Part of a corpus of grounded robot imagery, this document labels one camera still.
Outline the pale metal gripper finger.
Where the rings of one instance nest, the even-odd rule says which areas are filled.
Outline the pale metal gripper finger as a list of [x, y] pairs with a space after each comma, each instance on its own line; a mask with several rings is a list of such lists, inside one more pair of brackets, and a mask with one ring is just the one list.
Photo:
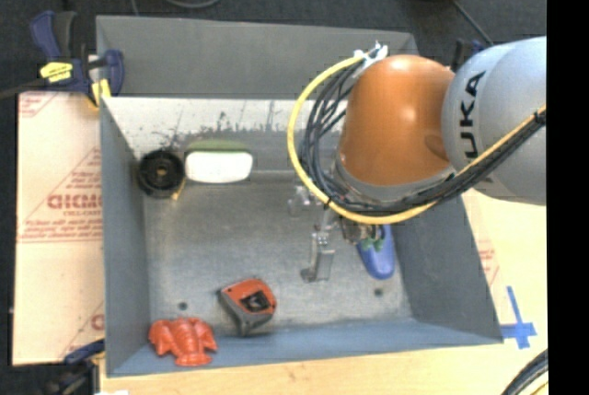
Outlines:
[[320, 200], [305, 186], [295, 185], [287, 200], [287, 212], [291, 217], [303, 214], [318, 214], [322, 209]]
[[315, 232], [311, 235], [310, 257], [306, 268], [300, 274], [305, 283], [326, 282], [330, 279], [335, 249], [329, 236]]

